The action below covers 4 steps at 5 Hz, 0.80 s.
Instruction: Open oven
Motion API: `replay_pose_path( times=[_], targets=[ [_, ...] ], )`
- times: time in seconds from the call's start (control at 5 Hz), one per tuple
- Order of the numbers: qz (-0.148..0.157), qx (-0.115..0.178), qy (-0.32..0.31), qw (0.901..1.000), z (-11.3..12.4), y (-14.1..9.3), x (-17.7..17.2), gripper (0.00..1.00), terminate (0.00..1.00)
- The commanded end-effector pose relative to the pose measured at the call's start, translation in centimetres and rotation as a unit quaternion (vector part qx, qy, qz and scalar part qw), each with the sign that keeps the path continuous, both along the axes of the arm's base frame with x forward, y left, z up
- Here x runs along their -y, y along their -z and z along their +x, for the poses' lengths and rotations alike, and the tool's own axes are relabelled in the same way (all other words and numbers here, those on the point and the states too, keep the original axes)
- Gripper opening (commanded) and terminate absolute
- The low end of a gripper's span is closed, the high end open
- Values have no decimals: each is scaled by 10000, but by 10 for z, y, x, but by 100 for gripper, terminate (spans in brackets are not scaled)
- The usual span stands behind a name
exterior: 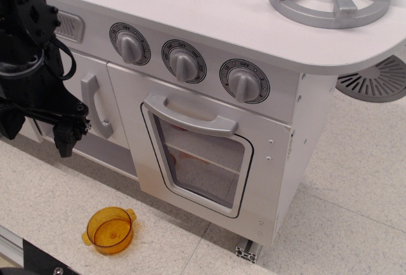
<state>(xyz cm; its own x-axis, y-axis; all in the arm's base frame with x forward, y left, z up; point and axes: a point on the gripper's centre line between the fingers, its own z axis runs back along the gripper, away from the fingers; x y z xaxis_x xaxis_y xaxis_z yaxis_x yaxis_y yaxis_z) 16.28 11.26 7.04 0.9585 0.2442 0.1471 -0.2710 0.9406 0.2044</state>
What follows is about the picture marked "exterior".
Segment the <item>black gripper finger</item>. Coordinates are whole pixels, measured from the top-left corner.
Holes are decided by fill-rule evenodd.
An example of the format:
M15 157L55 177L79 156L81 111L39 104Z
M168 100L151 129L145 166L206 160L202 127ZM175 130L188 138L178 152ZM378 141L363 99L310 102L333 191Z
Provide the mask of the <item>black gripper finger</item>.
M61 158L72 156L72 150L79 141L79 134L71 124L57 124L53 127L54 142Z

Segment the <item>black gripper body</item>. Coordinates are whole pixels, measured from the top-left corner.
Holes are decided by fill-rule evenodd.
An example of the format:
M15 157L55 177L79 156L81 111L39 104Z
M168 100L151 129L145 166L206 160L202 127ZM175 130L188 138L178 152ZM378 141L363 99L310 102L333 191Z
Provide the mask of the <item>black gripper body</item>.
M60 50L51 45L24 64L1 63L1 135L14 139L25 118L52 124L80 140L90 129L88 107L63 83Z

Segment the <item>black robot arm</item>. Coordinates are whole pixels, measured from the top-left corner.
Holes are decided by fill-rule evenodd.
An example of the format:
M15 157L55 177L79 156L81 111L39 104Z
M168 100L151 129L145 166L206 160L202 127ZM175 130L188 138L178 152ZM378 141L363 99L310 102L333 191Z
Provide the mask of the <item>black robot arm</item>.
M13 140L26 120L53 125L63 158L87 134L86 104L64 86L76 72L63 69L60 53L71 51L56 38L58 8L46 0L1 0L1 135Z

